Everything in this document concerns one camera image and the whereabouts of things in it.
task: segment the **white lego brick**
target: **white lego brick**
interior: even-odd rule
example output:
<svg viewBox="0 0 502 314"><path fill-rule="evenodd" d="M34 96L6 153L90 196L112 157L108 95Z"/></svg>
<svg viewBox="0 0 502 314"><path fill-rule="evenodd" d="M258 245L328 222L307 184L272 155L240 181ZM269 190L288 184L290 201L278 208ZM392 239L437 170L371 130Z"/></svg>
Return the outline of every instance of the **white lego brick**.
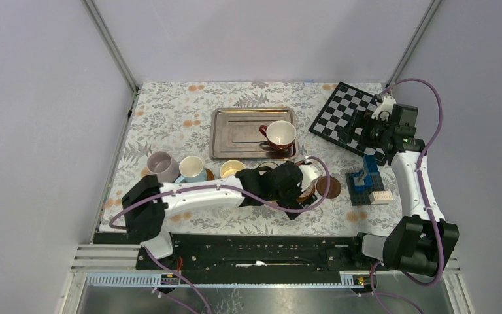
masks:
<svg viewBox="0 0 502 314"><path fill-rule="evenodd" d="M393 200L393 195L390 191L375 191L369 196L372 205L389 204Z"/></svg>

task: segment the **yellow mug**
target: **yellow mug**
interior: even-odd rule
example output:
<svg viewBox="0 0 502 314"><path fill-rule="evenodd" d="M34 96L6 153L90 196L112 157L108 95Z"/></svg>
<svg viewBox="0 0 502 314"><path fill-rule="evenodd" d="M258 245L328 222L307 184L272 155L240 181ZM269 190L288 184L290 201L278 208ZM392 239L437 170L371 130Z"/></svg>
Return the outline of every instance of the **yellow mug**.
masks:
<svg viewBox="0 0 502 314"><path fill-rule="evenodd" d="M245 169L245 165L242 162L238 160L228 160L220 167L220 177L224 179L243 169Z"/></svg>

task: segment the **metal floor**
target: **metal floor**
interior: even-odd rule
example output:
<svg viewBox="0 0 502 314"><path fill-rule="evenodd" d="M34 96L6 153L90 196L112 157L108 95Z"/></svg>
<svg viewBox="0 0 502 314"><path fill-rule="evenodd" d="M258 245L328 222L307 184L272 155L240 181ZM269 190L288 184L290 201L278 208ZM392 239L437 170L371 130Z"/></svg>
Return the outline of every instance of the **metal floor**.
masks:
<svg viewBox="0 0 502 314"><path fill-rule="evenodd" d="M431 288L414 284L404 275L378 275L378 291L406 296L417 303L424 313L453 313L445 284ZM374 297L342 297L350 290L319 288L202 288L217 314L341 314L385 313ZM206 313L201 299L190 288L178 288L171 293L200 313ZM417 313L406 302L381 297L394 313ZM81 314L182 314L182 306L158 298L149 288L87 286L82 297Z"/></svg>

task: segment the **mug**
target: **mug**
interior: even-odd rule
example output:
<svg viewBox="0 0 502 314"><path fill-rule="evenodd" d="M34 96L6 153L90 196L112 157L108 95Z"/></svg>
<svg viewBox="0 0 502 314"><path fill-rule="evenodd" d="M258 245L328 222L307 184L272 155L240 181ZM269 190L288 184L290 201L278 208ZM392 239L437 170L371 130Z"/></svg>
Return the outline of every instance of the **mug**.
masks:
<svg viewBox="0 0 502 314"><path fill-rule="evenodd" d="M174 182L180 175L178 162L167 152L155 152L147 158L147 168L159 182Z"/></svg>
<svg viewBox="0 0 502 314"><path fill-rule="evenodd" d="M236 172L245 169L245 165L238 160L228 160L220 166L220 177L226 178L230 175L236 174Z"/></svg>
<svg viewBox="0 0 502 314"><path fill-rule="evenodd" d="M205 169L205 163L203 160L197 156L185 157L180 162L180 177L174 181L175 183L181 183L183 181L187 183L201 182L207 180L207 170Z"/></svg>
<svg viewBox="0 0 502 314"><path fill-rule="evenodd" d="M281 152L295 144L297 130L288 121L276 121L269 126L260 126L259 131L266 136L269 146Z"/></svg>

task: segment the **chess board square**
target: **chess board square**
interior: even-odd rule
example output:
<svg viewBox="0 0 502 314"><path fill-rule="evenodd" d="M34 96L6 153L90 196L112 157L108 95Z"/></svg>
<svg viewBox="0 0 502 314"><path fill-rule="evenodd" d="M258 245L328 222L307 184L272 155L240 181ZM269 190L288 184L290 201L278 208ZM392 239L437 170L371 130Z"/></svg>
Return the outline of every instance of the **chess board square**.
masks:
<svg viewBox="0 0 502 314"><path fill-rule="evenodd" d="M386 156L380 149L359 145L362 129L356 129L350 144L343 143L337 134L347 125L354 110L374 111L377 108L373 96L345 83L339 83L332 92L309 131L359 156L374 154L378 164L386 162Z"/></svg>

